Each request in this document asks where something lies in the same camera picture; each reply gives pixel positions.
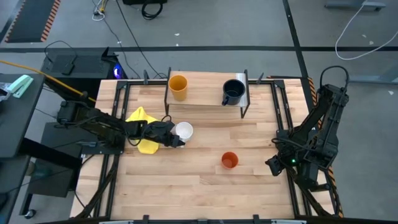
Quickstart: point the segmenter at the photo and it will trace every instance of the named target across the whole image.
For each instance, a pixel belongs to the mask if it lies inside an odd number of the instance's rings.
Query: concrete floor
[[[341,46],[381,45],[398,29],[398,2],[377,0],[387,4],[380,12],[360,13]],[[0,1],[0,27],[11,14],[17,0]],[[354,14],[347,10],[328,10],[325,0],[289,0],[298,39],[304,47],[332,47],[346,22]],[[282,1],[274,0],[169,0],[158,19],[145,21],[141,13],[121,4],[126,19],[141,46],[201,46],[201,45],[263,45],[293,46]],[[117,40],[104,22],[91,20],[93,3],[90,0],[62,1],[49,38],[45,43],[7,44],[1,48],[41,48],[55,40],[64,40],[73,47],[118,47]],[[117,5],[110,0],[106,20],[119,36],[123,46],[135,47]],[[391,43],[398,46],[398,39]],[[65,47],[59,44],[54,47]],[[343,52],[344,56],[362,52]],[[129,64],[139,72],[150,70],[140,53],[126,53]],[[240,72],[248,69],[251,78],[265,75],[301,76],[295,52],[276,51],[207,51],[207,52],[146,52],[158,72],[199,70]],[[353,61],[342,61],[334,52],[304,52],[308,74],[318,87],[321,71],[330,65],[346,67],[351,76],[380,75],[395,66],[398,52],[376,52]],[[40,68],[43,53],[2,53],[8,60]],[[120,58],[128,75],[131,71]],[[0,73],[28,73],[25,70],[0,64]],[[343,83],[339,70],[331,71],[325,83]],[[398,220],[398,86],[350,85],[348,103],[338,131],[339,154],[334,163],[335,177],[346,217]],[[61,98],[43,91],[37,108],[55,115]],[[40,141],[46,122],[52,118],[36,111],[26,136]],[[68,218],[73,194],[67,198],[36,196],[32,208],[36,217],[25,220],[18,216],[24,190],[20,192],[10,223],[38,223]]]

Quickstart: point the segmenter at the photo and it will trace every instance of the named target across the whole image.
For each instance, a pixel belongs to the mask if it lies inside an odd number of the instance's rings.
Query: white cable
[[[101,21],[101,20],[105,19],[105,14],[103,14],[100,10],[98,10],[98,6],[100,6],[100,3],[101,3],[102,1],[103,1],[103,0],[99,0],[98,3],[97,3],[97,5],[95,5],[95,7],[94,7],[94,9],[93,9],[93,17],[92,17],[92,19],[93,19],[94,21]],[[101,17],[100,19],[94,19],[95,13],[98,13],[98,14],[101,15],[102,17]]]
[[[378,48],[376,48],[376,49],[374,49],[374,50],[371,50],[371,51],[369,51],[369,52],[366,52],[366,53],[364,53],[364,54],[361,54],[361,55],[359,55],[359,56],[357,56],[357,57],[353,57],[353,58],[343,58],[342,56],[340,56],[340,55],[338,54],[338,51],[337,51],[337,44],[338,44],[338,42],[340,41],[341,37],[342,37],[342,36],[344,35],[344,33],[346,32],[347,27],[351,24],[351,21],[356,17],[356,15],[358,15],[359,12],[361,12],[362,8],[365,6],[365,4],[366,4],[367,1],[368,1],[368,0],[365,0],[365,1],[362,3],[361,8],[359,8],[358,12],[356,12],[356,14],[349,20],[349,22],[347,23],[347,26],[343,29],[341,35],[339,36],[339,38],[338,38],[337,41],[336,41],[336,44],[335,44],[335,52],[336,52],[337,57],[340,58],[340,59],[342,59],[342,60],[354,60],[354,59],[358,59],[358,58],[360,58],[360,57],[363,57],[363,56],[365,56],[365,55],[368,55],[368,54],[370,54],[370,53],[373,53],[373,52],[379,50],[380,48],[386,46],[387,44],[390,44],[390,42],[391,42],[392,40],[394,40],[394,38],[396,38],[397,35],[398,35],[398,31],[397,31],[397,32],[395,33],[395,35],[392,36],[392,38],[391,38],[389,41],[387,41],[385,44],[381,45],[380,47],[378,47]]]

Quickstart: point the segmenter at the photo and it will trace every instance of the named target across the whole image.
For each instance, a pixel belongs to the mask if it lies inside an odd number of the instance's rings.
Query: mug handle
[[[227,105],[228,104],[228,101],[229,101],[229,96],[226,96],[224,99],[223,99],[223,102],[221,103],[223,106],[225,106],[225,105]]]

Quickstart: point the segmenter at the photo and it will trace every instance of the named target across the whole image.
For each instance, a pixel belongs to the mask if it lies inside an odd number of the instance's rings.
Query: orange cup
[[[236,167],[238,162],[239,162],[238,156],[233,152],[226,152],[223,154],[223,157],[221,158],[221,165],[223,165],[225,169],[232,169]]]
[[[169,80],[169,88],[173,93],[174,99],[183,101],[187,97],[188,80],[182,75],[174,75]]]

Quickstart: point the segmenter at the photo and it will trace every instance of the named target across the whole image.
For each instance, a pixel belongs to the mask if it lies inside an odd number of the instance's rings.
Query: yellow cloth
[[[126,120],[126,121],[142,121],[146,120],[148,123],[158,121],[158,119],[153,118],[149,116],[148,114],[145,113],[143,107],[139,107],[135,112],[133,112],[132,115]],[[155,153],[158,148],[159,148],[159,143],[153,142],[150,140],[143,139],[139,144],[138,144],[138,151],[143,153],[143,154],[153,154]]]

